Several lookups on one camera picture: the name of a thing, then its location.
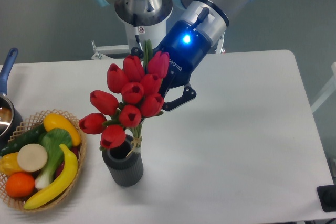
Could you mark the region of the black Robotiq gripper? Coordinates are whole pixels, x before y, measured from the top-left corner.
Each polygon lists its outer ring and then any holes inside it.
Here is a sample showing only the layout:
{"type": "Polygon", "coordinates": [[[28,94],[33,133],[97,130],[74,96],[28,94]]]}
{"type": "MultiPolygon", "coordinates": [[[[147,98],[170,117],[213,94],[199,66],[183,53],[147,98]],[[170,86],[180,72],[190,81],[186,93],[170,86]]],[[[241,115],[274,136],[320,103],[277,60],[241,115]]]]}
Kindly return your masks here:
{"type": "MultiPolygon", "coordinates": [[[[162,51],[170,55],[169,70],[173,70],[176,75],[169,87],[185,85],[182,95],[173,101],[164,102],[162,110],[172,111],[196,98],[197,93],[189,83],[190,77],[210,48],[211,43],[201,33],[192,30],[191,25],[180,20],[153,49],[154,53],[162,51]]],[[[144,52],[139,47],[133,47],[130,55],[143,59],[144,52]]]]}

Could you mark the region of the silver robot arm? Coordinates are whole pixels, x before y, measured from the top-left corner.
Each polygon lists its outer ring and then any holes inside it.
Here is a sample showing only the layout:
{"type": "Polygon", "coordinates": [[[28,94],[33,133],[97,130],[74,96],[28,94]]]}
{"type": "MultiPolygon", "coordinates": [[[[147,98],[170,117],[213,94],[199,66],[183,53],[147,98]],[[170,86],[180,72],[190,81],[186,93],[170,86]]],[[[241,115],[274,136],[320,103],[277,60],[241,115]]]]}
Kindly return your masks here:
{"type": "Polygon", "coordinates": [[[163,109],[170,111],[196,97],[190,85],[192,72],[213,46],[222,46],[225,30],[250,0],[96,1],[101,6],[114,7],[125,25],[130,53],[147,58],[147,40],[151,41],[154,52],[169,53],[169,73],[160,94],[184,87],[181,97],[164,103],[163,109]]]}

